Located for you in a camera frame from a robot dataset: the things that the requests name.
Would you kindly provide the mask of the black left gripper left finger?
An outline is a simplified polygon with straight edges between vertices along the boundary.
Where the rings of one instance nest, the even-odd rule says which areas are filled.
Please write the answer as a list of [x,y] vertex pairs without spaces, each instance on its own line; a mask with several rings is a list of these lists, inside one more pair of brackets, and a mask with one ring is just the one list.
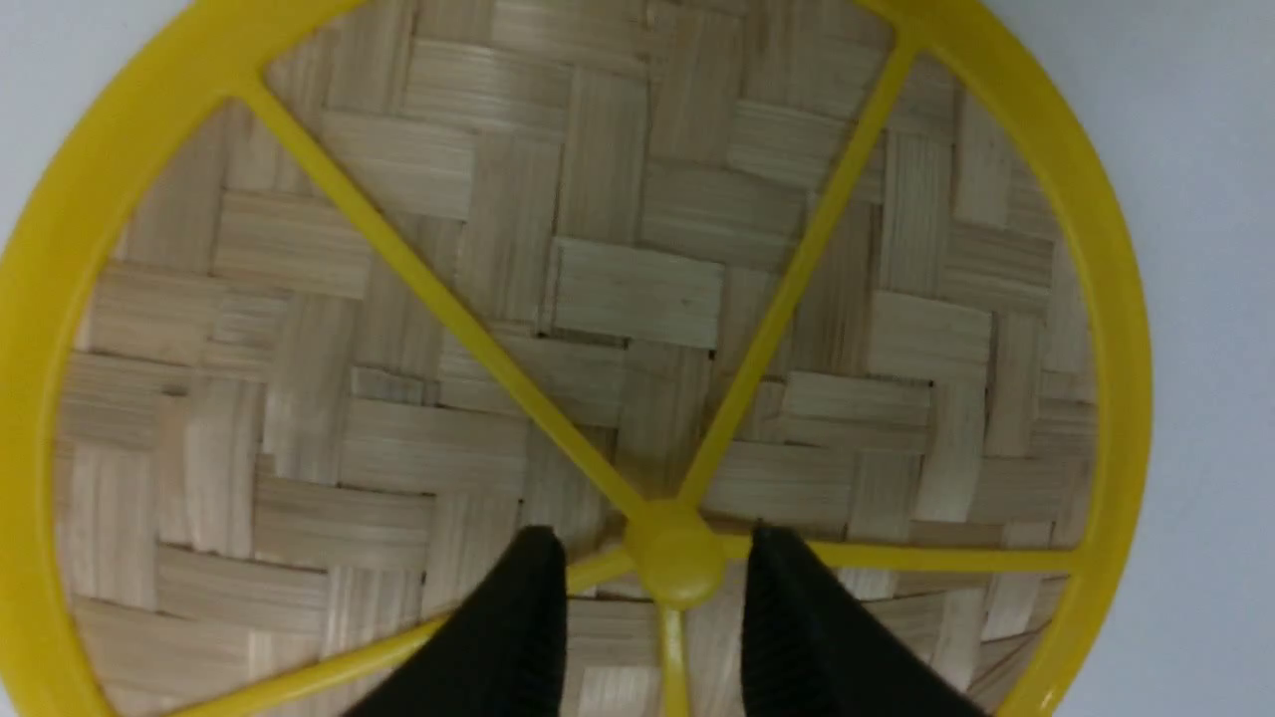
[[425,646],[348,716],[557,716],[567,672],[567,559],[520,529]]

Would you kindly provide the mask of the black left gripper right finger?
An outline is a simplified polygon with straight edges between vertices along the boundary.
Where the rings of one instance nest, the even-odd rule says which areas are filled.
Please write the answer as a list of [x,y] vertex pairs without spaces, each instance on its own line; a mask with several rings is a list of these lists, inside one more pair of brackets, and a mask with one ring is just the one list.
[[756,526],[742,617],[747,716],[983,716],[898,640],[799,535]]

